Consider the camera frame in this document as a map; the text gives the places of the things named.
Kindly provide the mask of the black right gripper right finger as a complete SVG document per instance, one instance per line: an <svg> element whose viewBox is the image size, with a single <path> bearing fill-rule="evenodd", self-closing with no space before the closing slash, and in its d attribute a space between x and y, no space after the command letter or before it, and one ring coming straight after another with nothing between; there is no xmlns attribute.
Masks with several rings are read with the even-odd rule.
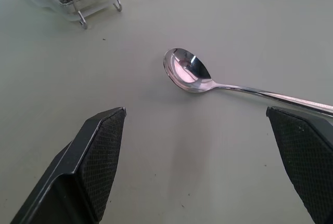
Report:
<svg viewBox="0 0 333 224"><path fill-rule="evenodd" d="M285 171L315 224L333 224L333 125L324 118L268 107Z"/></svg>

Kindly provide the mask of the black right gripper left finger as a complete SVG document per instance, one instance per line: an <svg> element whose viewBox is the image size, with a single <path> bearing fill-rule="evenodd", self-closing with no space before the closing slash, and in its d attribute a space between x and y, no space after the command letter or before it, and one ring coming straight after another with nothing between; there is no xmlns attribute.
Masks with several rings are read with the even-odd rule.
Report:
<svg viewBox="0 0 333 224"><path fill-rule="evenodd" d="M99 224L117 172L125 117L119 107L88 118L10 224Z"/></svg>

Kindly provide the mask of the shiny steel spoon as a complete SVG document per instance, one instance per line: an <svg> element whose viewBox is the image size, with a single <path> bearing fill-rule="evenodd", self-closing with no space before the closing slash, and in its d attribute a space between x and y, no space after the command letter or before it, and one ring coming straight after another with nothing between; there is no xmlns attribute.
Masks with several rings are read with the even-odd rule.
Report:
<svg viewBox="0 0 333 224"><path fill-rule="evenodd" d="M331 105L251 87L217 83L212 79L200 59L188 50L182 48L172 48L168 50L163 58L163 67L172 82L189 93L205 93L213 89L238 91L333 117L333 106Z"/></svg>

